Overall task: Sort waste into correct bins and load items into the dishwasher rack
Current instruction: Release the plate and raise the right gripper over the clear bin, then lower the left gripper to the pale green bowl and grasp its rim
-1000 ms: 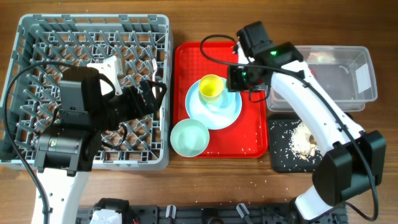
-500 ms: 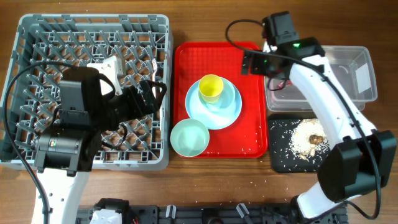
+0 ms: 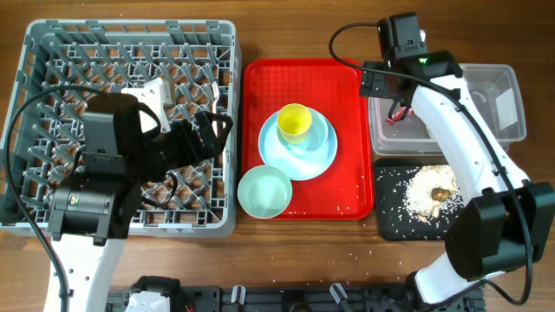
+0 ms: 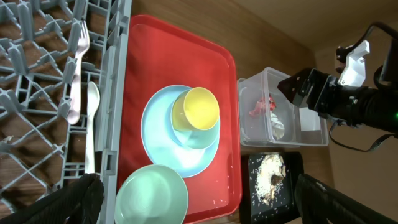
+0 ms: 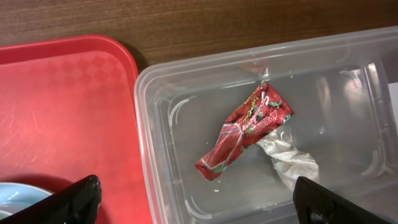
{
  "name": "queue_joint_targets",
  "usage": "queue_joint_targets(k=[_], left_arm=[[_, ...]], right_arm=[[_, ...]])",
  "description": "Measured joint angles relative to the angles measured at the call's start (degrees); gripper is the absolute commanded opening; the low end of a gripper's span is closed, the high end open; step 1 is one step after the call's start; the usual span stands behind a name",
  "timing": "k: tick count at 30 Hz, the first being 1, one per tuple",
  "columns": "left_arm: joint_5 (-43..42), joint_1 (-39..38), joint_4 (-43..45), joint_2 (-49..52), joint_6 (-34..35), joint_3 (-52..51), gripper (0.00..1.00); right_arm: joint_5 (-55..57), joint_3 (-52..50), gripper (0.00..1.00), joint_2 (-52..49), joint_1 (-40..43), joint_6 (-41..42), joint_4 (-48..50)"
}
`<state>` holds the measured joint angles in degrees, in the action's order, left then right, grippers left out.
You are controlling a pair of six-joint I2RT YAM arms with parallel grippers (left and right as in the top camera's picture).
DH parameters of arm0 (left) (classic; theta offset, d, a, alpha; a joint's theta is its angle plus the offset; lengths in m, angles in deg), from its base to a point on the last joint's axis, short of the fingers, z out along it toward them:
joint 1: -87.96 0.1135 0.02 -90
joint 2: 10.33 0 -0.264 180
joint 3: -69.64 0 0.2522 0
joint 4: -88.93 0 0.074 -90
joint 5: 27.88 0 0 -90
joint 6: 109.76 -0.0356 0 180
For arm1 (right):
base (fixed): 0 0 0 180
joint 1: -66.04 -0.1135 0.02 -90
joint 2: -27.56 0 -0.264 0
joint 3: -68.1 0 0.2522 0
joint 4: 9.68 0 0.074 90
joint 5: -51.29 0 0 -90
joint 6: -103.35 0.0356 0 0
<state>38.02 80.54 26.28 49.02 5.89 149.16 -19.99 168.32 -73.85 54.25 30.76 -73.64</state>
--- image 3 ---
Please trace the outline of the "white plastic fork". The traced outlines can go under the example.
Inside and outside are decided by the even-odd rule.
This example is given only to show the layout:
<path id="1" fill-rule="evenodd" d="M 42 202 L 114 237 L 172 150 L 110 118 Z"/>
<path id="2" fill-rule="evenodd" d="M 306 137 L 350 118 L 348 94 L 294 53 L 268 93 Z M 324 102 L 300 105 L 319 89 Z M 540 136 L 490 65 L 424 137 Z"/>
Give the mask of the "white plastic fork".
<path id="1" fill-rule="evenodd" d="M 212 99 L 212 113 L 217 114 L 218 113 L 218 104 L 219 104 L 220 92 L 219 92 L 218 83 L 216 81 L 213 81 L 211 83 L 211 89 L 212 89 L 212 97 L 213 97 L 213 99 Z M 220 121 L 215 120 L 212 123 L 212 130 L 214 131 L 215 135 L 218 136 L 223 131 L 223 124 Z M 222 167 L 223 180 L 225 180 L 225 178 L 226 178 L 225 152 L 226 152 L 226 150 L 223 149 L 223 152 L 222 152 L 222 166 L 221 166 Z"/>

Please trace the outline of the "red snack wrapper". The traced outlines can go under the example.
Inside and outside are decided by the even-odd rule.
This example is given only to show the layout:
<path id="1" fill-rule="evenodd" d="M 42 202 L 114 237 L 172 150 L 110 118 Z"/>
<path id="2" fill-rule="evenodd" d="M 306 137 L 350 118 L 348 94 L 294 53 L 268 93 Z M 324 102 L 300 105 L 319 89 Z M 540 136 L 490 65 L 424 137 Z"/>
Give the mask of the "red snack wrapper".
<path id="1" fill-rule="evenodd" d="M 404 120 L 414 114 L 415 112 L 411 107 L 399 107 L 394 113 L 389 113 L 385 121 L 389 125 L 394 125 L 396 122 Z"/>

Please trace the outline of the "green food bowl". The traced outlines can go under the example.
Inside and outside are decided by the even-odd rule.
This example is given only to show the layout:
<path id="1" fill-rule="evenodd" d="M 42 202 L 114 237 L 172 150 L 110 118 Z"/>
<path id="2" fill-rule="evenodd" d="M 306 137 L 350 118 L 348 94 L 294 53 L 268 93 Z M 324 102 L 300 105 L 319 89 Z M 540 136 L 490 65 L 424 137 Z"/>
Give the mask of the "green food bowl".
<path id="1" fill-rule="evenodd" d="M 238 184 L 238 201 L 253 218 L 275 218 L 287 209 L 291 199 L 290 179 L 274 166 L 255 166 Z"/>

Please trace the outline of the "light blue plate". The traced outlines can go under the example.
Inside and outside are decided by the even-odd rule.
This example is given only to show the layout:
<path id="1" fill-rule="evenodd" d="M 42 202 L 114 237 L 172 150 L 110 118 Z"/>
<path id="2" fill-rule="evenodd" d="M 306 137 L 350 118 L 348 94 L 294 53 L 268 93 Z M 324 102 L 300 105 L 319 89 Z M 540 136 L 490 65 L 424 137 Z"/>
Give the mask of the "light blue plate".
<path id="1" fill-rule="evenodd" d="M 259 132 L 258 151 L 261 159 L 266 165 L 282 171 L 290 180 L 308 180 L 321 175 L 334 162 L 338 149 L 335 129 L 328 120 L 327 123 L 329 133 L 324 145 L 315 152 L 297 153 L 280 142 L 278 112 L 274 113 Z"/>

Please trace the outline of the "rice and mushroom leftovers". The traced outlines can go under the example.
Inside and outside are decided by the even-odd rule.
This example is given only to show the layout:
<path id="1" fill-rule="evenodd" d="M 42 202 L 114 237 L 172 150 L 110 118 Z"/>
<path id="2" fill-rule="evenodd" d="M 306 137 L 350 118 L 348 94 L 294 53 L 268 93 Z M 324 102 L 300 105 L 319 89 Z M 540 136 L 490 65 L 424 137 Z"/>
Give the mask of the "rice and mushroom leftovers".
<path id="1" fill-rule="evenodd" d="M 411 218 L 430 224 L 462 207 L 462 196 L 450 166 L 423 166 L 408 181 L 403 208 Z"/>

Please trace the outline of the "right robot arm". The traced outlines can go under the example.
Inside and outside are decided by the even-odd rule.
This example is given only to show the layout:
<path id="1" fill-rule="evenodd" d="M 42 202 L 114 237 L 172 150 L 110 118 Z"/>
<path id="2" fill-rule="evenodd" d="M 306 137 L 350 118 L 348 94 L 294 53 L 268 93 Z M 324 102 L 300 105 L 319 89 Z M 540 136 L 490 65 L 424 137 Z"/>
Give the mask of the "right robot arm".
<path id="1" fill-rule="evenodd" d="M 507 156 L 474 105 L 463 70 L 446 50 L 428 52 L 414 13 L 376 22 L 382 60 L 368 62 L 361 93 L 411 108 L 454 172 L 464 209 L 445 251 L 408 279 L 415 310 L 439 308 L 493 278 L 525 269 L 524 304 L 554 218 L 554 190 L 533 183 Z"/>

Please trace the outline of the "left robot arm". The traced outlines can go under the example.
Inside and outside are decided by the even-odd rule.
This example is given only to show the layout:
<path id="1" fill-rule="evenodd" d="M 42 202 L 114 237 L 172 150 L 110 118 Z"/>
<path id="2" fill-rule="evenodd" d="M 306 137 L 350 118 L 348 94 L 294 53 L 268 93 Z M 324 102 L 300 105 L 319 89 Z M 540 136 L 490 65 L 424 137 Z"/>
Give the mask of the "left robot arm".
<path id="1" fill-rule="evenodd" d="M 161 203 L 142 195 L 147 183 L 171 179 L 175 170 L 219 156 L 232 130 L 232 118 L 200 111 L 196 122 L 178 120 L 167 133 L 141 128 L 140 117 L 156 115 L 131 94 L 101 94 L 82 116 L 85 141 L 73 171 L 50 200 L 48 232 L 60 268 L 51 270 L 47 311 L 102 311 L 132 217 L 144 204 Z"/>

